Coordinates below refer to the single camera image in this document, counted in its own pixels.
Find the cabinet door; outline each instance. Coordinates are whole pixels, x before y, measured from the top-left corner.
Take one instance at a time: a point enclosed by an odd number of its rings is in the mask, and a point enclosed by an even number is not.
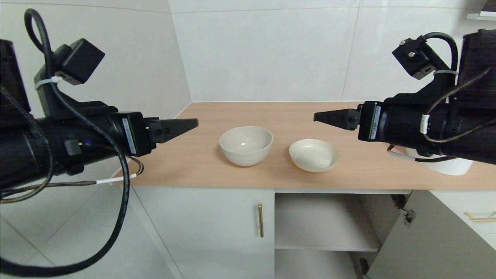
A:
[[[367,276],[371,279],[494,278],[496,250],[429,191],[414,191]]]
[[[431,191],[469,227],[496,249],[496,190]],[[492,218],[485,222],[475,218]]]
[[[274,278],[274,189],[135,190],[185,279]]]

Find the black cable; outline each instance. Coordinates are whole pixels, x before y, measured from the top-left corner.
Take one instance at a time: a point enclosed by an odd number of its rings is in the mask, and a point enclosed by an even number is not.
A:
[[[449,48],[451,49],[451,70],[457,71],[458,69],[458,47],[456,46],[456,42],[450,35],[442,32],[431,32],[427,33],[424,36],[424,39],[428,40],[431,38],[438,38],[444,40],[448,43]]]
[[[38,134],[38,136],[42,139],[42,141],[45,143],[45,146],[47,148],[47,153],[49,157],[49,169],[48,169],[48,174],[40,185],[33,189],[32,192],[13,199],[1,199],[0,204],[10,204],[10,203],[17,203],[21,201],[25,201],[29,198],[34,197],[35,195],[39,194],[50,182],[54,175],[54,155],[52,153],[52,148],[50,147],[50,142],[47,139],[47,136],[43,129],[38,125],[38,122],[36,122],[36,119],[29,114],[25,109],[22,108],[22,106],[15,100],[15,98],[9,93],[9,91],[2,85],[0,88],[0,91],[2,95],[11,102],[11,104],[22,114],[22,116],[28,121],[28,123],[31,125],[33,128],[34,132]]]
[[[476,75],[475,77],[471,78],[470,80],[466,81],[464,84],[460,84],[458,86],[456,86],[455,88],[451,89],[450,91],[448,91],[447,93],[445,93],[443,96],[441,96],[436,102],[434,102],[430,107],[429,109],[424,113],[425,115],[430,115],[432,110],[434,110],[434,108],[436,108],[437,105],[439,105],[441,103],[442,100],[448,98],[449,96],[455,94],[456,92],[462,90],[463,88],[471,85],[472,83],[478,81],[479,79],[483,78],[485,75],[487,75],[489,73],[489,71],[491,71],[492,67],[488,67],[487,69],[485,69],[484,71],[482,71],[481,73],[479,73],[478,75]],[[482,122],[470,129],[468,129],[467,131],[461,133],[461,134],[458,134],[456,136],[453,136],[453,137],[450,137],[450,138],[447,138],[447,139],[432,139],[431,137],[429,137],[427,134],[424,134],[424,138],[430,142],[438,142],[438,143],[444,143],[444,142],[448,142],[448,141],[452,141],[452,140],[456,140],[456,139],[459,139],[461,137],[464,137],[468,134],[471,134],[477,130],[480,130],[482,128],[485,128],[493,123],[496,123],[496,118],[492,119],[492,120],[488,120],[486,122]]]
[[[36,22],[36,26],[38,27],[38,31],[40,33],[40,38],[41,38],[41,44],[39,41],[36,39],[36,36],[33,36],[34,31],[32,28],[32,23],[31,19],[34,19]],[[38,49],[42,49],[44,56],[45,56],[45,70],[46,70],[46,75],[48,78],[54,76],[54,69],[52,67],[52,60],[53,60],[53,53],[52,49],[50,46],[50,41],[48,39],[48,34],[47,30],[45,27],[45,24],[43,22],[43,19],[41,18],[40,14],[34,10],[34,9],[27,9],[24,13],[24,23],[26,25],[26,30],[29,34],[29,37],[33,41],[33,43],[36,45]],[[121,201],[121,208],[119,210],[119,215],[117,218],[116,225],[114,227],[114,230],[112,231],[112,234],[105,243],[105,245],[98,251],[95,255],[91,256],[90,258],[81,261],[76,264],[71,264],[67,266],[59,266],[59,267],[36,267],[36,266],[23,266],[19,265],[16,263],[9,262],[5,259],[0,258],[0,268],[1,272],[8,274],[8,275],[14,275],[14,276],[19,276],[19,277],[56,277],[56,276],[62,276],[62,275],[68,275],[80,270],[83,270],[97,261],[99,261],[102,257],[104,257],[110,248],[113,246],[115,241],[117,240],[117,237],[122,229],[123,223],[124,223],[124,217],[125,213],[127,210],[127,202],[129,200],[129,189],[130,189],[130,182],[129,182],[129,168],[127,165],[127,161],[125,159],[124,153],[117,144],[117,142],[104,130],[102,130],[100,127],[92,123],[87,117],[82,115],[77,109],[73,108],[62,96],[61,92],[57,88],[57,86],[54,83],[51,83],[52,89],[54,90],[55,95],[57,98],[60,100],[60,102],[69,110],[71,111],[77,118],[79,118],[81,121],[86,123],[87,125],[91,126],[96,132],[101,134],[103,137],[105,137],[110,145],[115,149],[117,152],[119,161],[122,166],[123,170],[123,177],[124,177],[124,185],[123,185],[123,196],[122,196],[122,201]]]

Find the white bowl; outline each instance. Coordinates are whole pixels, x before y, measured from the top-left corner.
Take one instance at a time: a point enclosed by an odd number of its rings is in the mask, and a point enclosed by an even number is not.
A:
[[[253,166],[269,154],[274,136],[267,129],[243,126],[230,129],[219,140],[224,155],[239,166]]]
[[[289,147],[293,163],[308,172],[324,172],[339,161],[339,151],[332,144],[319,139],[302,139]]]

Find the cable tie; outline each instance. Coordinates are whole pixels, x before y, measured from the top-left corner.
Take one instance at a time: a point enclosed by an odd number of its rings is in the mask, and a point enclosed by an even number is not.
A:
[[[455,70],[437,70],[434,72],[434,74],[438,74],[438,73],[451,73],[454,75],[458,75],[458,72]]]
[[[424,135],[427,134],[427,127],[429,126],[429,117],[431,117],[430,114],[423,114],[422,115],[422,120],[420,121],[420,132],[423,133]]]
[[[43,84],[52,83],[52,82],[58,83],[61,80],[63,80],[63,78],[61,78],[60,76],[56,76],[56,75],[52,76],[51,78],[42,79],[34,85],[34,90],[38,90],[38,88],[40,88],[40,86],[42,86]]]

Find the label sticker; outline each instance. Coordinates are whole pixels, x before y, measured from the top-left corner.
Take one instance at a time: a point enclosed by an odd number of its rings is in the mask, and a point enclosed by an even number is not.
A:
[[[136,154],[136,147],[134,146],[134,141],[132,140],[131,128],[129,127],[129,122],[126,118],[123,118],[124,131],[127,137],[127,143],[129,143],[129,150],[132,154]]]
[[[379,117],[380,117],[380,107],[377,106],[375,107],[375,114],[373,116],[373,121],[372,121],[372,130],[370,136],[371,140],[375,139],[375,136],[377,135],[377,127],[379,126]]]

